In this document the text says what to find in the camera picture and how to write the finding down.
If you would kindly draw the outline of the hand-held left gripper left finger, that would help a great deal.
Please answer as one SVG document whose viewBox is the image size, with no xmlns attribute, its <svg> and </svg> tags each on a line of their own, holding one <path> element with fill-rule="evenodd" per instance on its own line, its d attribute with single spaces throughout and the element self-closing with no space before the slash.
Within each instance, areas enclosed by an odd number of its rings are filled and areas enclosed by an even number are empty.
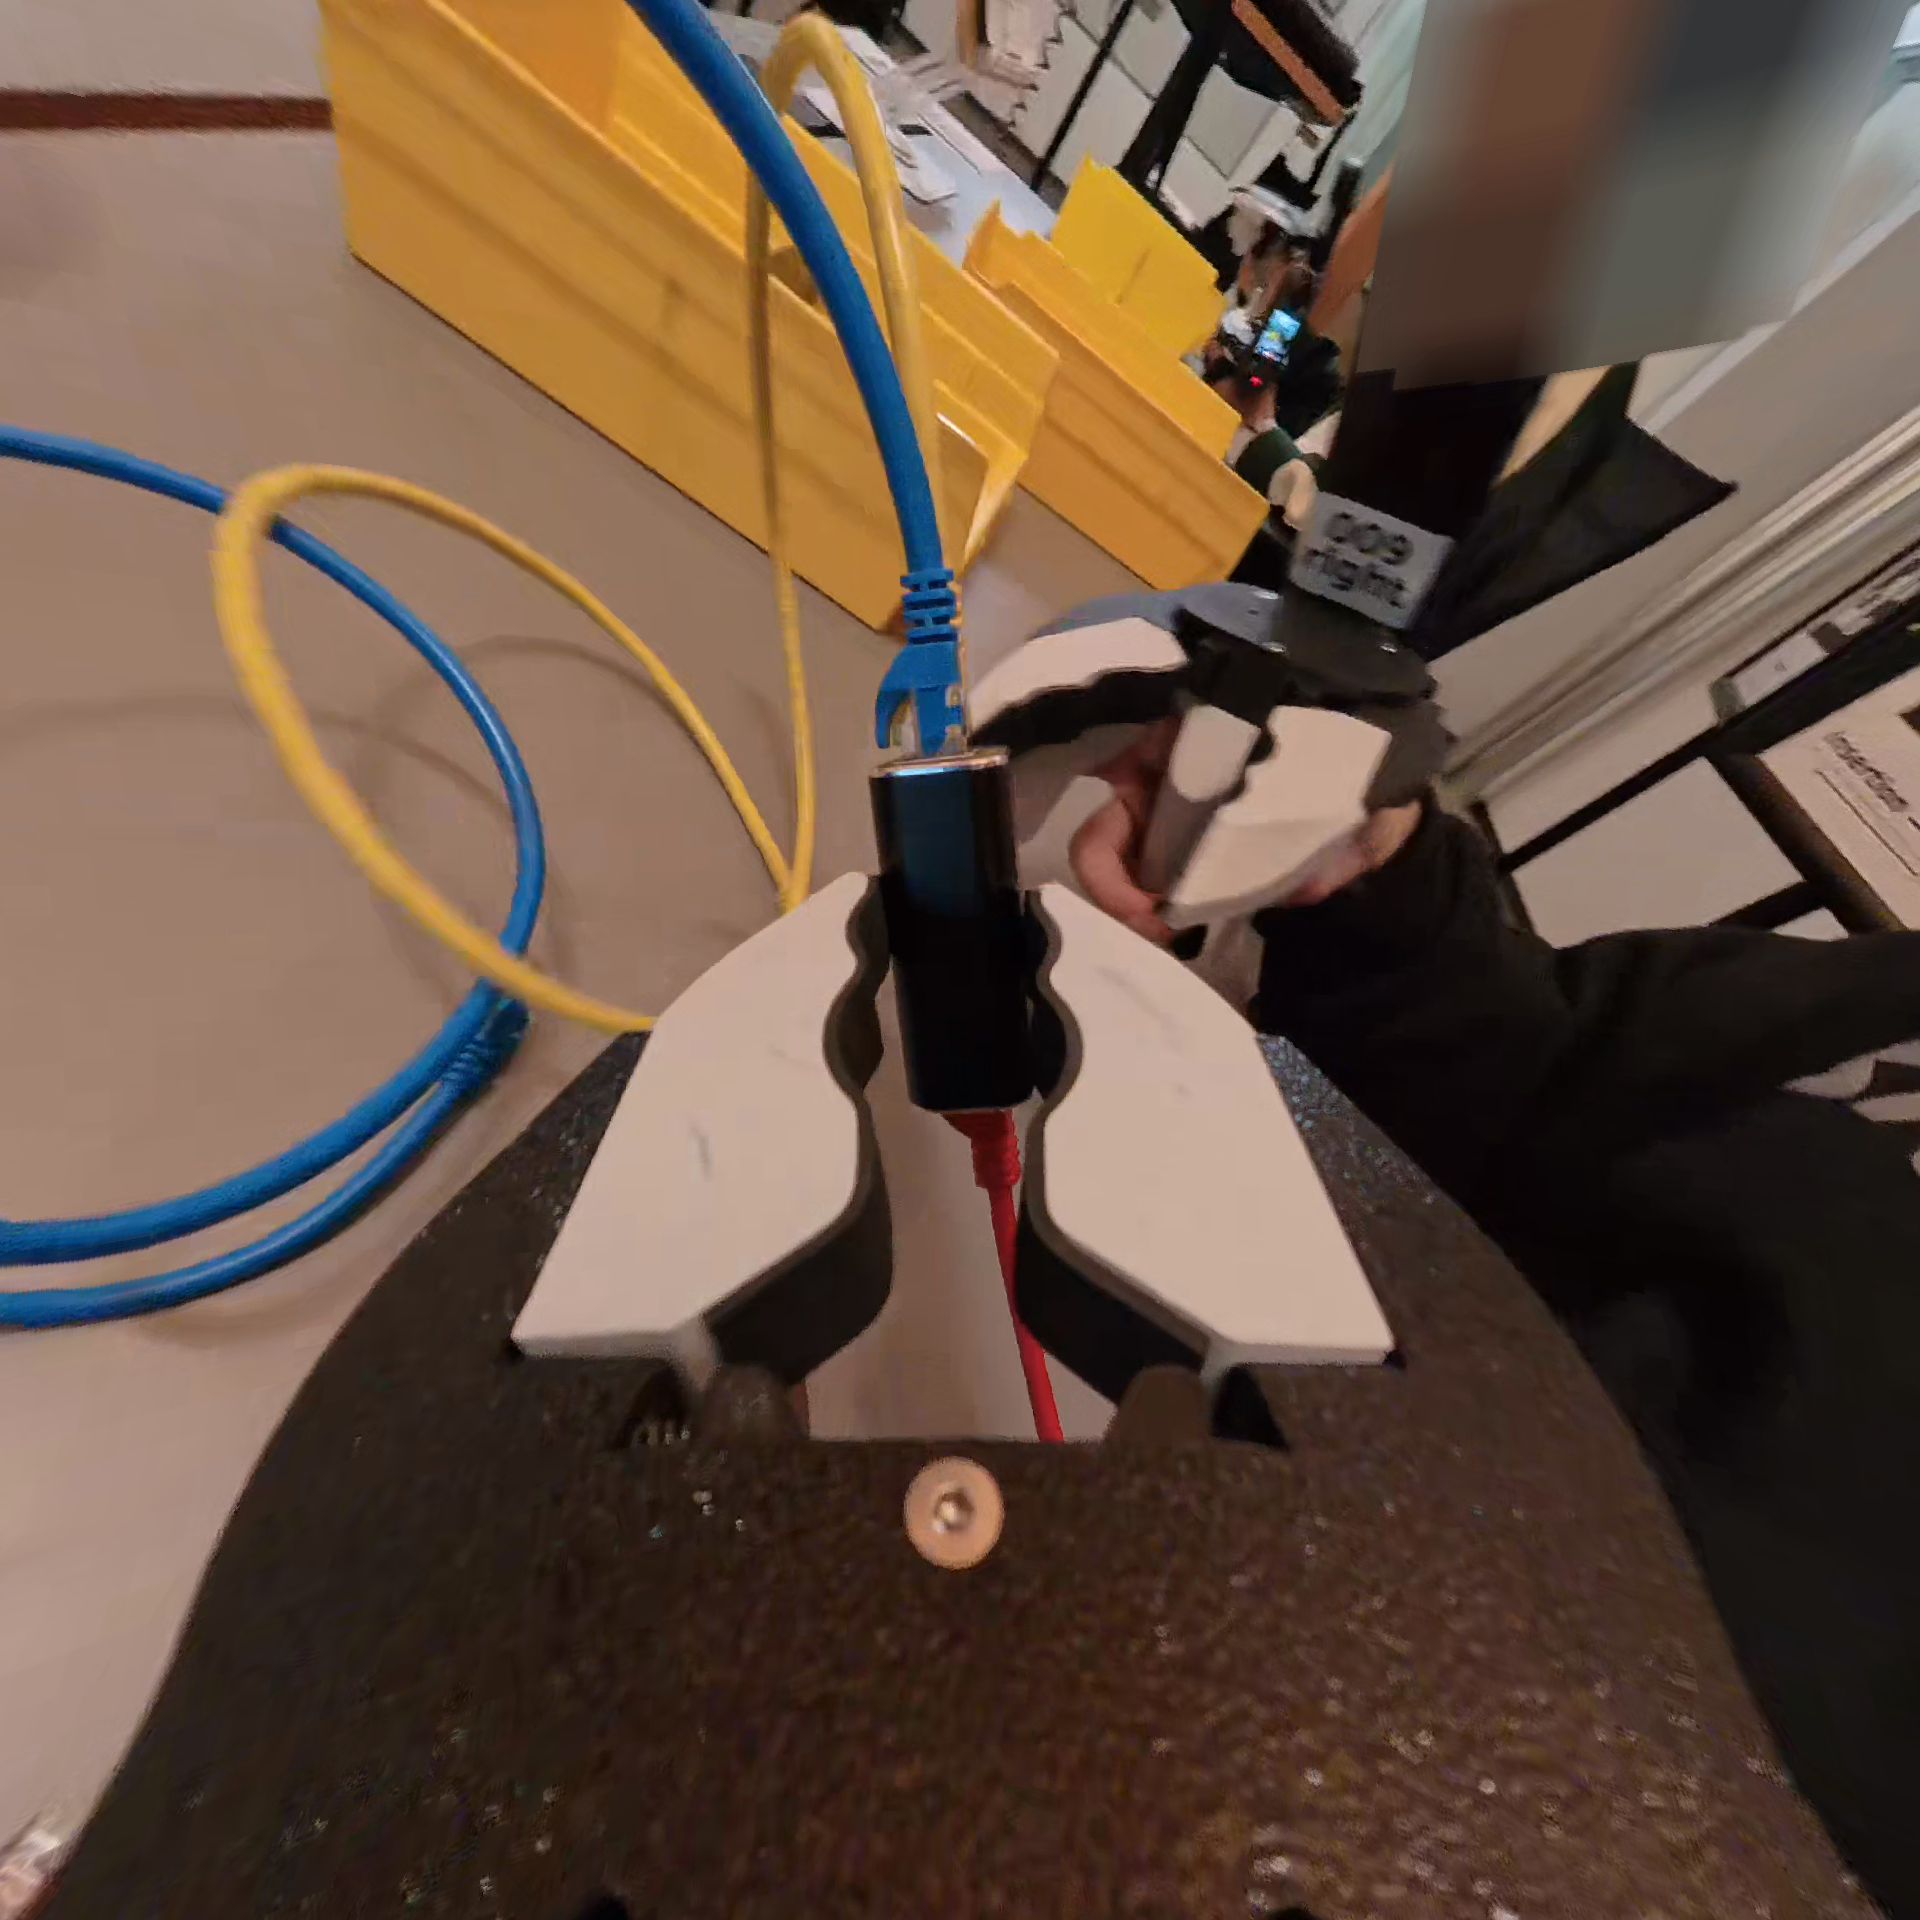
<svg viewBox="0 0 1920 1920">
<path fill-rule="evenodd" d="M 878 882 L 852 873 L 659 1018 L 518 1309 L 518 1354 L 795 1385 L 872 1323 L 894 1283 L 868 1101 L 886 954 Z"/>
</svg>

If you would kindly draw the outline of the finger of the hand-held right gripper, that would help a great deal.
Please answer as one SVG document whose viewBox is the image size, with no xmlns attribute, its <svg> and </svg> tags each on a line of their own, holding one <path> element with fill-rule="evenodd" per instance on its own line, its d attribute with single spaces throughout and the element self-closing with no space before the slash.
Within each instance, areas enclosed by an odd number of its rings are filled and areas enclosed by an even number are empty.
<svg viewBox="0 0 1920 1920">
<path fill-rule="evenodd" d="M 1275 706 L 1248 723 L 1189 709 L 1143 830 L 1143 888 L 1183 932 L 1280 901 L 1351 840 L 1388 732 L 1357 716 Z"/>
<path fill-rule="evenodd" d="M 1015 842 L 1031 844 L 1077 780 L 1176 716 L 1189 673 L 1169 632 L 1119 617 L 1037 636 L 973 683 L 969 736 L 1009 762 Z"/>
</svg>

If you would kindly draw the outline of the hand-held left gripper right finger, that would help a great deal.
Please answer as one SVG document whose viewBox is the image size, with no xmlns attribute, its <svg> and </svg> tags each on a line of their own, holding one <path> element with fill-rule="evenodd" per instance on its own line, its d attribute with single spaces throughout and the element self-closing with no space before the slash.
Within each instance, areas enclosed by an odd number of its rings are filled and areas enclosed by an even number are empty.
<svg viewBox="0 0 1920 1920">
<path fill-rule="evenodd" d="M 1039 1106 L 1015 1304 L 1117 1405 L 1152 1369 L 1381 1365 L 1391 1329 L 1262 1043 L 1208 984 L 1060 882 L 1037 939 Z"/>
</svg>

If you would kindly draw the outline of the black network switch box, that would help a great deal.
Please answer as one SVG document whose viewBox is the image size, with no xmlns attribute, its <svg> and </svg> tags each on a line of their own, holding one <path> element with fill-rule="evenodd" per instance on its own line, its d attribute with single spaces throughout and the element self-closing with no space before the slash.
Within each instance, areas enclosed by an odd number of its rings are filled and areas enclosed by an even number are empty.
<svg viewBox="0 0 1920 1920">
<path fill-rule="evenodd" d="M 1009 766 L 972 748 L 870 776 L 902 1075 L 926 1113 L 1004 1113 L 1036 1086 Z"/>
</svg>

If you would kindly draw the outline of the yellow plastic bin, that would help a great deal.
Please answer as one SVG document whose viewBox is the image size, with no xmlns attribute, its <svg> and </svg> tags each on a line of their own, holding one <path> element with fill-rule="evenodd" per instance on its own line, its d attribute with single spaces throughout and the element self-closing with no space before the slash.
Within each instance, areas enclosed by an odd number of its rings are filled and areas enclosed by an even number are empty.
<svg viewBox="0 0 1920 1920">
<path fill-rule="evenodd" d="M 348 245 L 372 273 L 763 546 L 748 169 L 616 2 L 321 2 Z M 1015 498 L 1059 353 L 908 227 L 965 574 Z M 775 228 L 769 322 L 790 570 L 895 621 L 895 510 L 848 358 Z"/>
<path fill-rule="evenodd" d="M 965 268 L 1059 356 L 1024 491 L 1148 587 L 1228 579 L 1265 502 L 1228 459 L 1239 413 L 1189 365 L 1224 306 L 1203 254 L 1085 158 L 1048 232 L 991 208 Z"/>
</svg>

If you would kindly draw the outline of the person's right forearm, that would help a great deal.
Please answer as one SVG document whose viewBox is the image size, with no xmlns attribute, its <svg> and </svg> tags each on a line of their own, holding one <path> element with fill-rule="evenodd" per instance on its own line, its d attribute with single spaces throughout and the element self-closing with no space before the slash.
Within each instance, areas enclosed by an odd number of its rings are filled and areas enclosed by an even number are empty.
<svg viewBox="0 0 1920 1920">
<path fill-rule="evenodd" d="M 1752 1112 L 1918 1029 L 1913 930 L 1553 946 L 1505 918 L 1486 846 L 1435 809 L 1379 872 L 1254 930 L 1253 1019 L 1462 1206 Z"/>
</svg>

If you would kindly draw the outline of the grey desk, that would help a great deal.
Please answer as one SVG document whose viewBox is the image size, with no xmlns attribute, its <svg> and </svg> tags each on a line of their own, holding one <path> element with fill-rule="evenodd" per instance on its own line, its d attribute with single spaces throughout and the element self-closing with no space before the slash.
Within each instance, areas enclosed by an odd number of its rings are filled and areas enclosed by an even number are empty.
<svg viewBox="0 0 1920 1920">
<path fill-rule="evenodd" d="M 221 488 L 454 496 L 659 649 L 790 832 L 763 555 L 348 256 L 329 133 L 211 4 L 4 4 L 4 420 Z M 643 673 L 484 548 L 365 500 L 324 539 L 470 660 L 553 857 L 535 960 L 653 1011 L 773 912 Z M 467 993 L 280 780 L 207 521 L 4 465 L 4 1216 L 127 1209 L 334 1120 Z M 539 1019 L 382 1206 L 221 1299 L 4 1336 L 4 1841 L 97 1801 L 257 1452 L 397 1251 L 597 1052 Z"/>
</svg>

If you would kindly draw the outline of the person's right hand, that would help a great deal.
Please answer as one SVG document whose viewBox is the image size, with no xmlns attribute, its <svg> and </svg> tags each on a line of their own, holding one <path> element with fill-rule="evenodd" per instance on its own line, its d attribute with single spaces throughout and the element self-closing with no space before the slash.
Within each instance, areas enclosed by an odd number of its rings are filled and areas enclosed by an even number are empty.
<svg viewBox="0 0 1920 1920">
<path fill-rule="evenodd" d="M 1095 777 L 1111 789 L 1111 797 L 1077 828 L 1069 842 L 1072 873 L 1093 905 L 1156 946 L 1173 946 L 1176 934 L 1163 922 L 1160 896 L 1141 885 L 1137 856 L 1179 729 L 1179 718 L 1166 718 L 1095 770 Z M 1278 907 L 1318 905 L 1376 873 L 1404 850 L 1421 817 L 1421 800 L 1376 809 L 1291 893 L 1283 896 Z"/>
</svg>

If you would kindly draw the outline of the person's black clothing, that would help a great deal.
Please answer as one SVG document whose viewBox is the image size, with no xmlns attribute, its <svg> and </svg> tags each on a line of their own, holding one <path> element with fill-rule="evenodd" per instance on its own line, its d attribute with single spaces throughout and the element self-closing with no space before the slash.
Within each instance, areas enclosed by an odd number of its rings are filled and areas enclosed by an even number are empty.
<svg viewBox="0 0 1920 1920">
<path fill-rule="evenodd" d="M 1510 1258 L 1638 1438 L 1843 1861 L 1918 1899 L 1916 1046 L 1735 1106 L 1565 1112 Z"/>
</svg>

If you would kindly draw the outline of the black frame table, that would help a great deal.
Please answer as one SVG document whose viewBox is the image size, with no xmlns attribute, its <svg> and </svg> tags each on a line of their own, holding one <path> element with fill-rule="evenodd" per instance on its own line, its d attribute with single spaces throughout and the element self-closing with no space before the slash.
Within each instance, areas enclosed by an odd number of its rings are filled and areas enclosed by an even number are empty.
<svg viewBox="0 0 1920 1920">
<path fill-rule="evenodd" d="M 1649 718 L 1689 738 L 1520 835 L 1547 780 L 1484 809 L 1505 902 L 1553 946 L 1633 928 L 1771 928 L 1809 939 L 1909 928 L 1759 766 L 1765 749 L 1918 666 L 1918 548 Z"/>
</svg>

